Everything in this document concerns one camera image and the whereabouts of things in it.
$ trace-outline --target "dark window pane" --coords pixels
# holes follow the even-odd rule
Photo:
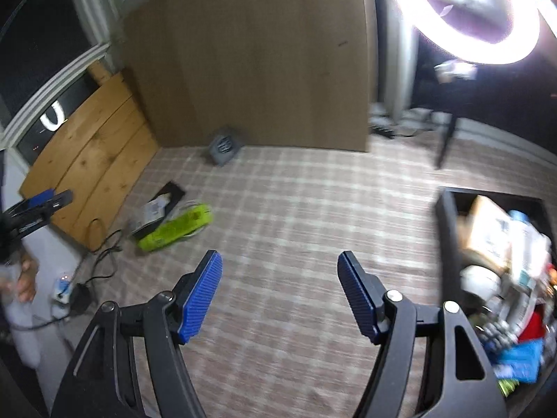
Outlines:
[[[9,112],[2,125],[90,47],[72,0],[27,0],[0,39],[0,95]]]
[[[29,165],[37,160],[38,155],[54,136],[54,132],[98,88],[99,85],[88,73],[83,74],[35,121],[17,145],[17,149]]]

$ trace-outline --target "ring light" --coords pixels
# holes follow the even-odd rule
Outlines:
[[[502,41],[491,44],[467,36],[440,17],[427,0],[396,0],[404,17],[433,43],[464,61],[509,64],[534,49],[540,35],[540,19],[533,0],[509,0],[512,31]]]

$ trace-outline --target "neon green pouch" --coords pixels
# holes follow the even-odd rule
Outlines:
[[[206,226],[213,221],[213,213],[206,204],[191,207],[179,217],[161,224],[151,234],[138,241],[143,251],[153,251],[175,242],[179,238]]]

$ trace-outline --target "silver screw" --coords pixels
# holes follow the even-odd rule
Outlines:
[[[102,310],[102,312],[114,311],[114,302],[113,301],[105,301],[105,303],[103,303],[101,305],[101,310]]]
[[[386,296],[389,298],[390,301],[401,301],[402,294],[397,291],[396,289],[391,289],[390,291],[386,292]]]
[[[452,300],[446,301],[443,306],[448,312],[451,312],[452,314],[455,314],[460,310],[458,303]]]
[[[172,291],[162,291],[157,294],[160,301],[171,301],[174,297]]]

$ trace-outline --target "black storage bin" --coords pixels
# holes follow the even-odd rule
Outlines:
[[[532,225],[551,239],[552,263],[557,265],[554,255],[555,238],[548,213],[541,199],[509,193],[445,187],[439,193],[439,198],[435,203],[441,252],[441,303],[453,300],[461,307],[464,304],[464,292],[460,287],[460,271],[466,266],[463,265],[458,249],[457,216],[467,214],[478,195],[491,199],[506,212],[514,209],[525,213]],[[509,417],[547,416],[538,414],[543,410],[548,410],[546,407],[550,407],[555,413],[555,409],[557,409],[557,406],[553,404],[555,386],[557,386],[557,371],[555,362],[553,362],[539,373],[537,383],[520,384],[516,391],[508,397],[506,403]]]

